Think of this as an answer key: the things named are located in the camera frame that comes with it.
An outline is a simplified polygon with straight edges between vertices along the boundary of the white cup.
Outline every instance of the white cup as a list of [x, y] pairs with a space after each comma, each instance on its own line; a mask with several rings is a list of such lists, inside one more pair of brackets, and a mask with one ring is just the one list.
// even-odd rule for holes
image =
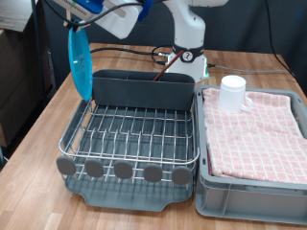
[[252, 109], [252, 100], [246, 95], [245, 79], [229, 75], [222, 78], [221, 91], [219, 96], [219, 109], [224, 112], [249, 111]]

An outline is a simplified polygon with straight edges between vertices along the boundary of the wooden table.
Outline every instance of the wooden table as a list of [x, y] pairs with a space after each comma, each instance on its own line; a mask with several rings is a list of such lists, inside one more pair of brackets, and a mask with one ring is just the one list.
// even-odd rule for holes
[[[91, 48], [104, 46], [92, 44]], [[139, 51], [152, 47], [125, 46]], [[282, 69], [273, 55], [206, 51], [209, 63], [232, 68]], [[127, 69], [159, 71], [151, 57], [103, 51], [93, 54], [94, 70]], [[210, 78], [201, 83], [220, 84], [231, 71], [209, 69]], [[248, 87], [290, 89], [305, 104], [307, 99], [296, 80], [288, 73], [239, 74]], [[198, 214], [195, 196], [168, 205], [161, 213], [89, 207], [80, 195], [71, 194], [58, 172], [56, 159], [61, 155], [59, 139], [72, 118], [81, 97], [72, 77], [66, 79], [11, 161], [0, 173], [0, 229], [303, 229], [304, 226], [260, 221], [207, 218]]]

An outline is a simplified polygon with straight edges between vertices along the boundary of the pink checkered towel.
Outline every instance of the pink checkered towel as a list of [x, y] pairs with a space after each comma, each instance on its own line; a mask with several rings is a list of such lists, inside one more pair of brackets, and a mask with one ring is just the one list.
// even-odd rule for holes
[[307, 140], [290, 98], [247, 92], [251, 111], [218, 108], [220, 90], [203, 90], [204, 122], [215, 176], [307, 184]]

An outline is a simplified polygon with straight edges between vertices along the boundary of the gray storage container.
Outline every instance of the gray storage container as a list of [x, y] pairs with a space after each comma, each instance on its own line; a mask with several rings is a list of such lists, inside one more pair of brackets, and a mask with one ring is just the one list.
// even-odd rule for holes
[[[202, 90], [220, 88], [199, 86], [195, 95], [197, 146], [201, 149], [196, 208], [201, 215], [230, 219], [307, 224], [307, 185], [211, 176], [208, 172], [207, 148], [203, 120]], [[247, 91], [286, 95], [291, 98], [299, 128], [307, 137], [307, 110], [293, 91], [247, 88]]]

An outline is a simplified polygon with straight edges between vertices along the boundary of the metal frame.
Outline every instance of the metal frame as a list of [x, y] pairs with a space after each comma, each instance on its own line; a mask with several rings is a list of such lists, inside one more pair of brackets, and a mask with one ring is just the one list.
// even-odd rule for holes
[[115, 177], [114, 162], [124, 159], [133, 165], [131, 184], [136, 179], [144, 180], [144, 163], [155, 163], [162, 168], [161, 181], [173, 185], [172, 170], [175, 166], [188, 167], [191, 171], [195, 169], [200, 152], [196, 155], [192, 151], [194, 131], [193, 116], [189, 111], [98, 106], [89, 101], [72, 137], [66, 146], [62, 137], [59, 149], [75, 160], [77, 180], [83, 175], [87, 177], [84, 171], [87, 158], [103, 161], [106, 169], [104, 182]]
[[2, 147], [0, 147], [0, 171], [4, 168], [5, 162], [4, 162], [4, 155], [2, 151]]

